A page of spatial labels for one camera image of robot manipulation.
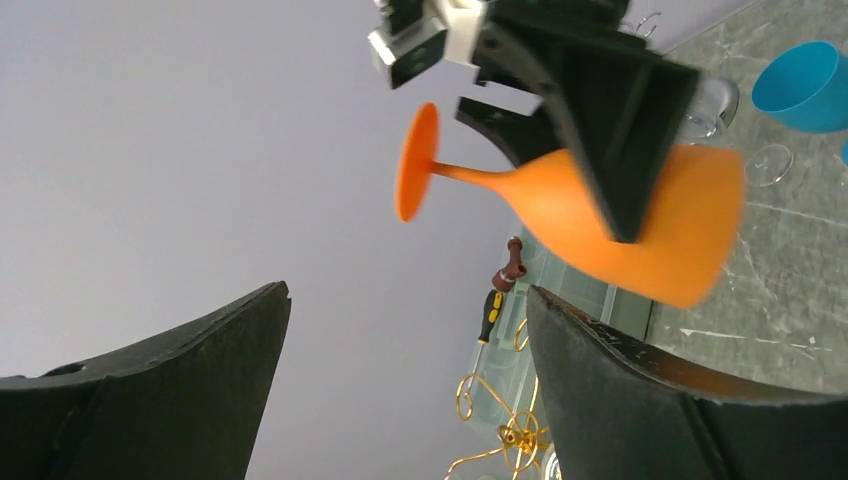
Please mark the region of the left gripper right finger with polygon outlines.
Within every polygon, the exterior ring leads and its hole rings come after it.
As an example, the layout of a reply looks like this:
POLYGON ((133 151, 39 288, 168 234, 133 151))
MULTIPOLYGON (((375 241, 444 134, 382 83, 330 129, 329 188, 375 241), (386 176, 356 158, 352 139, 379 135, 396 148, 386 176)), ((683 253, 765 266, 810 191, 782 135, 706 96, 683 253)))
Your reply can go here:
POLYGON ((843 479, 847 399, 716 371, 636 339, 567 334, 543 405, 567 479, 843 479))

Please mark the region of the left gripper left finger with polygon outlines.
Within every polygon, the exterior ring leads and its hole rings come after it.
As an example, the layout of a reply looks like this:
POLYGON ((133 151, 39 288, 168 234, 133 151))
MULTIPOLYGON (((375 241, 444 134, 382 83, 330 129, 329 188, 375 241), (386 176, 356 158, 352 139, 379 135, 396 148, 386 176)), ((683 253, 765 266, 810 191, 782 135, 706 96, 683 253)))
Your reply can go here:
POLYGON ((196 320, 1 381, 5 479, 242 479, 291 300, 267 284, 196 320))

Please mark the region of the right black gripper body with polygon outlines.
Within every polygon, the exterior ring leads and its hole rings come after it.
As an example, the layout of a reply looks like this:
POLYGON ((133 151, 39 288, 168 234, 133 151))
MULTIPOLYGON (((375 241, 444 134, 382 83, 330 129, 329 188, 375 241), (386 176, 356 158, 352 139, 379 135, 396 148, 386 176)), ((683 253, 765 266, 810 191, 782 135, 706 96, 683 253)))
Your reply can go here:
POLYGON ((488 1, 486 20, 509 28, 529 46, 552 48, 572 35, 583 42, 614 42, 643 49, 644 40, 627 40, 618 31, 628 1, 488 1))

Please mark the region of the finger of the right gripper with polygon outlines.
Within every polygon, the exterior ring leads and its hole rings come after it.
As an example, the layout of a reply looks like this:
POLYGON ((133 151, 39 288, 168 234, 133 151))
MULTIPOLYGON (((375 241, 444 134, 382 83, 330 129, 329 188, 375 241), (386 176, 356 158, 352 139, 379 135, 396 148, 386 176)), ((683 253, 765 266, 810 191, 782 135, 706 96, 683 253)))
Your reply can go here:
POLYGON ((542 99, 617 242, 638 242, 654 185, 694 95, 696 69, 642 47, 493 39, 495 61, 542 99))
POLYGON ((514 168, 562 147, 542 106, 524 115, 461 97, 455 118, 493 143, 514 168))

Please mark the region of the gold wire wine glass rack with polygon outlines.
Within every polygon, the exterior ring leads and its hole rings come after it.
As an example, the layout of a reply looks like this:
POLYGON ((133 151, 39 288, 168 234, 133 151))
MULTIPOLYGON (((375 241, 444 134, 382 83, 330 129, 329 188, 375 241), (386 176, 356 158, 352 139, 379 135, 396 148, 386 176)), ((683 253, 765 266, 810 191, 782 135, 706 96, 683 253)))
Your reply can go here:
POLYGON ((472 390, 480 386, 496 402, 506 415, 506 421, 498 424, 495 437, 498 447, 475 455, 460 457, 446 471, 445 479, 455 479, 454 473, 460 465, 471 461, 502 455, 505 463, 511 467, 512 479, 518 479, 521 474, 530 469, 536 469, 539 479, 546 478, 544 455, 553 446, 546 438, 550 433, 548 427, 542 427, 536 406, 540 398, 538 376, 533 377, 533 388, 529 404, 525 408, 512 408, 496 389, 481 374, 476 372, 466 374, 461 380, 455 393, 455 408, 459 419, 463 422, 470 420, 474 414, 474 399, 472 390))

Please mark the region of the orange plastic wine glass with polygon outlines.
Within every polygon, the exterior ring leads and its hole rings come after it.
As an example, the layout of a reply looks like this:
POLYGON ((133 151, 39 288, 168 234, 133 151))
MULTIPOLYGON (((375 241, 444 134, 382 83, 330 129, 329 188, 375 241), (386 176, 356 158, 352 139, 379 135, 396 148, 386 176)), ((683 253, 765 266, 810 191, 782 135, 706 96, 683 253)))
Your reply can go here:
POLYGON ((560 149, 512 171, 437 162, 439 111, 423 104, 408 130, 395 183, 397 217, 418 212, 432 175, 500 195, 548 250, 605 283, 677 308, 703 301, 732 254, 746 201, 744 161, 729 149, 672 149, 635 243, 611 239, 576 161, 560 149))

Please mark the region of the clear wine glass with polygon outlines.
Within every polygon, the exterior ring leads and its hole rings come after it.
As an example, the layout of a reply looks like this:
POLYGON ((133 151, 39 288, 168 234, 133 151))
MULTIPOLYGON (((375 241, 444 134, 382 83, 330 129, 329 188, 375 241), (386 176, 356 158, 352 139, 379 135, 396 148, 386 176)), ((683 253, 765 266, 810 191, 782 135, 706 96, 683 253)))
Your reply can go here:
POLYGON ((562 480, 559 459, 553 444, 550 444, 544 452, 539 467, 540 480, 562 480))

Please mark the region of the clear stemless glass front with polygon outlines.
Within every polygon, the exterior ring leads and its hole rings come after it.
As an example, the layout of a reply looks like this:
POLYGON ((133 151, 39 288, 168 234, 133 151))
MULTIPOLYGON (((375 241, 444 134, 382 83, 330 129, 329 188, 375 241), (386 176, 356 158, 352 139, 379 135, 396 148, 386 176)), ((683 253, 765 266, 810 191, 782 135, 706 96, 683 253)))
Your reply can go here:
POLYGON ((793 152, 785 145, 765 145, 746 156, 745 180, 751 187, 774 185, 786 177, 793 162, 793 152))

